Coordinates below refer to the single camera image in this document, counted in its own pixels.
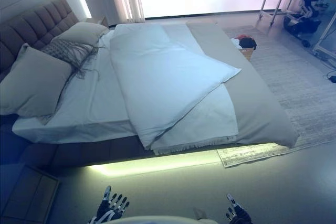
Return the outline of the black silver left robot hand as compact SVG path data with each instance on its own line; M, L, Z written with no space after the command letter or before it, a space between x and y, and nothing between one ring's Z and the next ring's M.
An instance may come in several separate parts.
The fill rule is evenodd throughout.
M128 208L130 202L127 201L127 197L123 197L122 194L115 193L111 198L111 186L107 186L102 202L100 203L97 213L93 216L88 223L104 223L111 220L120 219L126 209Z

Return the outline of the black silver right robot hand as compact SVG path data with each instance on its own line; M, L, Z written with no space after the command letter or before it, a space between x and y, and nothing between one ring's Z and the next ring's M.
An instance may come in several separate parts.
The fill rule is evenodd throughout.
M231 207L228 208L228 212L225 214L229 223L252 224L252 220L248 212L233 198L233 196L231 194L227 194L226 197L231 204Z

